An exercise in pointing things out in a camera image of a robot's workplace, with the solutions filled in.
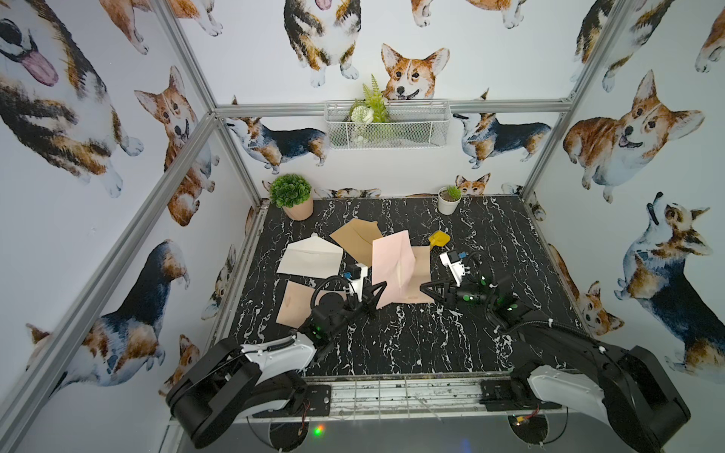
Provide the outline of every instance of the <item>green plant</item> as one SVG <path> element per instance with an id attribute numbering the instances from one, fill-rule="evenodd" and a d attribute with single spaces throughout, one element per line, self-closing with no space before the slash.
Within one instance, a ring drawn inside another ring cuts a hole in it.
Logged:
<path id="1" fill-rule="evenodd" d="M 446 188 L 446 192 L 448 192 L 448 195 L 450 195 L 451 198 L 453 198 L 453 201 L 460 200 L 461 193 L 460 193 L 460 189 L 458 187 L 456 187 L 456 186 L 448 186 Z"/>
<path id="2" fill-rule="evenodd" d="M 270 186 L 270 200 L 277 207 L 293 207 L 310 198 L 312 186 L 302 176 L 289 174 L 275 179 Z"/>
<path id="3" fill-rule="evenodd" d="M 352 111 L 356 107 L 365 106 L 368 109 L 373 110 L 373 122 L 390 122 L 390 116 L 388 115 L 388 107 L 383 92 L 380 91 L 378 81 L 375 80 L 375 76 L 371 75 L 372 86 L 367 86 L 363 83 L 362 92 L 365 93 L 364 99 L 355 99 L 355 102 L 350 108 L 350 117 L 352 117 Z"/>

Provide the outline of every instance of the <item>yellow sponge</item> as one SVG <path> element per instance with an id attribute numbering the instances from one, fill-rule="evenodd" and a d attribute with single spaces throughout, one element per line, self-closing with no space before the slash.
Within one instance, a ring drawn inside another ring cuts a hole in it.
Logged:
<path id="1" fill-rule="evenodd" d="M 446 233 L 438 230 L 433 233 L 431 237 L 428 238 L 428 240 L 431 242 L 430 250 L 432 250 L 435 246 L 443 247 L 444 245 L 448 244 L 448 241 L 451 240 L 451 237 L 448 236 Z"/>

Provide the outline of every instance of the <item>metal grid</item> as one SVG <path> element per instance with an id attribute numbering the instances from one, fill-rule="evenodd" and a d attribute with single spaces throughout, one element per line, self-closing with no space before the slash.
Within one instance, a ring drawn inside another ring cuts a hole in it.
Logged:
<path id="1" fill-rule="evenodd" d="M 349 121 L 352 101 L 325 103 L 330 147 L 333 149 L 418 149 L 446 145 L 451 110 L 448 101 L 392 101 L 391 122 Z"/>

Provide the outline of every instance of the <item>small succulent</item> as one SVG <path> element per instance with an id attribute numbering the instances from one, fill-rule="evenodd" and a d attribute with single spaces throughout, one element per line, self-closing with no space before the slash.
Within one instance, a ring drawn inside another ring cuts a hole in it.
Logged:
<path id="1" fill-rule="evenodd" d="M 275 179 L 270 186 L 270 200 L 277 207 L 293 207 L 310 198 L 312 186 L 302 176 L 289 174 Z"/>
<path id="2" fill-rule="evenodd" d="M 456 187 L 456 186 L 448 186 L 446 188 L 446 192 L 448 192 L 448 195 L 450 195 L 451 198 L 453 198 L 453 201 L 460 200 L 461 192 L 460 192 L 460 189 L 458 187 Z"/>

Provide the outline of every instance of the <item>metal bar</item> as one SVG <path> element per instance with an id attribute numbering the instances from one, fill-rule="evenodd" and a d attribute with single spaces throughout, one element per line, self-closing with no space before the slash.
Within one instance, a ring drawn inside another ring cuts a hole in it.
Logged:
<path id="1" fill-rule="evenodd" d="M 259 208 L 262 205 L 262 198 L 260 197 L 260 193 L 257 191 L 257 187 L 252 180 L 252 176 L 247 170 L 247 166 L 244 164 L 244 161 L 241 160 L 239 150 L 237 149 L 236 144 L 234 143 L 234 139 L 231 136 L 232 132 L 229 130 L 228 127 L 226 127 L 223 118 L 217 119 L 217 126 L 219 127 L 221 132 L 220 137 L 222 140 L 222 145 L 226 149 L 227 154 L 229 155 L 229 159 L 231 159 L 232 161 L 234 169 L 239 175 L 241 182 L 244 184 L 247 192 L 249 192 L 249 196 L 252 198 L 254 205 Z"/>
<path id="2" fill-rule="evenodd" d="M 207 79 L 204 77 L 202 72 L 202 66 L 194 56 L 194 51 L 191 50 L 189 41 L 186 40 L 181 26 L 174 11 L 171 9 L 167 0 L 151 0 L 152 9 L 156 13 L 161 28 L 166 32 L 166 36 L 169 38 L 171 47 L 176 52 L 176 56 L 179 59 L 179 64 L 184 69 L 186 74 L 191 78 L 191 83 L 194 85 L 196 94 L 202 100 L 204 104 L 204 110 L 210 112 L 216 107 L 216 101 L 214 100 L 214 94 Z"/>
<path id="3" fill-rule="evenodd" d="M 391 101 L 405 106 L 428 105 L 427 101 Z M 571 103 L 565 99 L 521 99 L 504 101 L 449 101 L 453 113 L 567 112 Z M 214 111 L 220 118 L 239 117 L 316 117 L 325 114 L 325 104 L 239 104 L 220 105 Z"/>
<path id="4" fill-rule="evenodd" d="M 619 0 L 614 5 L 614 8 L 612 8 L 609 18 L 607 19 L 607 23 L 597 40 L 597 44 L 592 51 L 589 61 L 587 62 L 587 66 L 581 73 L 581 77 L 572 92 L 573 98 L 571 108 L 568 112 L 564 112 L 564 115 L 562 115 L 557 122 L 557 125 L 552 132 L 552 136 L 541 152 L 541 157 L 536 161 L 534 169 L 531 173 L 529 173 L 529 178 L 523 186 L 521 198 L 528 199 L 536 189 L 536 186 L 539 183 L 546 166 L 551 160 L 551 156 L 554 154 L 554 150 L 556 150 L 559 141 L 561 141 L 564 137 L 565 131 L 575 118 L 577 111 L 584 103 L 584 97 L 594 83 L 595 77 L 599 73 L 602 65 L 609 57 L 610 50 L 615 46 L 617 39 L 621 36 L 622 31 L 624 31 L 627 19 L 629 19 L 630 15 L 634 11 L 635 1 L 636 0 Z"/>
<path id="5" fill-rule="evenodd" d="M 22 441 L 166 204 L 206 144 L 214 126 L 215 121 L 211 114 L 206 114 L 199 121 L 181 153 L 161 177 L 60 321 L 50 344 L 3 402 L 0 407 L 1 453 L 13 452 Z"/>

